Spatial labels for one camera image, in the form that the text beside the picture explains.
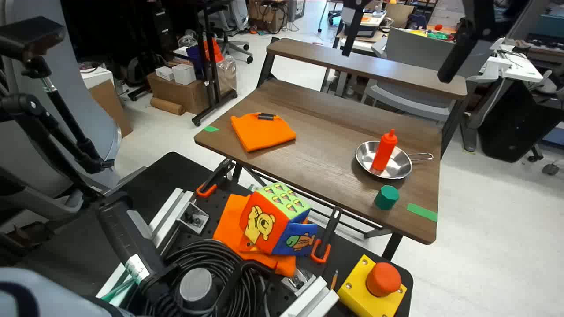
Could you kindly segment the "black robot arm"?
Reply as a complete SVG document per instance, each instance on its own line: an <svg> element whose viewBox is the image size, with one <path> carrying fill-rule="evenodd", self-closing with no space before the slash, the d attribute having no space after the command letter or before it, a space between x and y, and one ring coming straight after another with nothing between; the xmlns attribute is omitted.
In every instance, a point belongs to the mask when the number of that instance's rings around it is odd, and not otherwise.
<svg viewBox="0 0 564 317"><path fill-rule="evenodd" d="M449 84L463 66L479 41L491 41L495 36L493 0L461 0L465 17L460 20L454 47L437 71L440 84Z"/></svg>

